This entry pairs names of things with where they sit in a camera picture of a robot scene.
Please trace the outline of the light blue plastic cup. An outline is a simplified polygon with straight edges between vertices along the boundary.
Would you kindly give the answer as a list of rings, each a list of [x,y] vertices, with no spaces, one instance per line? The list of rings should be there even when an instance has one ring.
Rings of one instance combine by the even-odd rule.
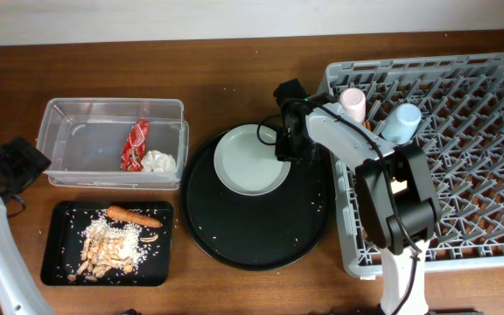
[[[406,144],[415,134],[421,119],[422,113],[416,105],[401,104],[385,119],[381,137],[394,144]]]

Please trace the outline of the red snack wrapper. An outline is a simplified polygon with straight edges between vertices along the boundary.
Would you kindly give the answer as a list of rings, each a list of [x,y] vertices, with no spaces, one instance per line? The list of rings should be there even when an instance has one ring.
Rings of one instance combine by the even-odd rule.
[[[139,120],[131,127],[121,155],[123,172],[140,172],[144,168],[142,159],[145,155],[148,128],[147,120]]]

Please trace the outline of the wooden chopstick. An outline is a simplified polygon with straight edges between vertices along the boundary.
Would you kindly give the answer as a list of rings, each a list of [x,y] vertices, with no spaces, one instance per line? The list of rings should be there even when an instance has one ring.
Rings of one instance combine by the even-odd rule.
[[[365,121],[365,122],[363,123],[363,125],[364,125],[364,127],[365,127],[367,130],[369,130],[369,131],[371,130],[371,127],[370,127],[370,122]]]

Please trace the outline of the grey round plate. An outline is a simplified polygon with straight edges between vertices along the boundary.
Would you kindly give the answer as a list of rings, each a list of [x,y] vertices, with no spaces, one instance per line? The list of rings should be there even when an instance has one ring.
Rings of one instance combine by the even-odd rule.
[[[231,191],[260,196],[278,188],[287,178],[290,162],[276,158],[277,133],[269,127],[245,124],[221,137],[213,154],[219,180]]]

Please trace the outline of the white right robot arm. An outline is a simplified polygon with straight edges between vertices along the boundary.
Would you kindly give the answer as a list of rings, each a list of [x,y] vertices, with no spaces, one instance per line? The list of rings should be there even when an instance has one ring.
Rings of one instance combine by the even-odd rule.
[[[320,146],[355,172],[361,224],[380,250],[381,314],[426,314],[426,251],[442,216],[423,150],[391,143],[356,122],[327,92],[307,94],[296,79],[273,97],[283,127],[277,132],[280,161],[312,161]]]

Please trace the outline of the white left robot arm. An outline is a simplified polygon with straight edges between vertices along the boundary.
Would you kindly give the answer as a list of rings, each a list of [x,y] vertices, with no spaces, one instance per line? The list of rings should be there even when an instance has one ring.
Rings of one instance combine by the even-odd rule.
[[[51,164],[42,152],[18,137],[0,147],[0,314],[52,314],[11,233],[6,203],[19,197]]]

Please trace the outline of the white tissue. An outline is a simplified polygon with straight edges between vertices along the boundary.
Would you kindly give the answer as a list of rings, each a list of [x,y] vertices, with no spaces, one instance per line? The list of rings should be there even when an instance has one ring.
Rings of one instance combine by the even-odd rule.
[[[144,172],[175,172],[177,169],[174,157],[158,150],[148,151],[141,163]]]

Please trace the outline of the pink plastic cup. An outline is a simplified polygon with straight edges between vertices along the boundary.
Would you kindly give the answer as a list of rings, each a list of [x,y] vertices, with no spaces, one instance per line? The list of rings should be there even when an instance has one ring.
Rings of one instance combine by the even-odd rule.
[[[366,96],[356,87],[344,90],[339,96],[339,103],[344,111],[356,122],[363,123],[366,119]]]

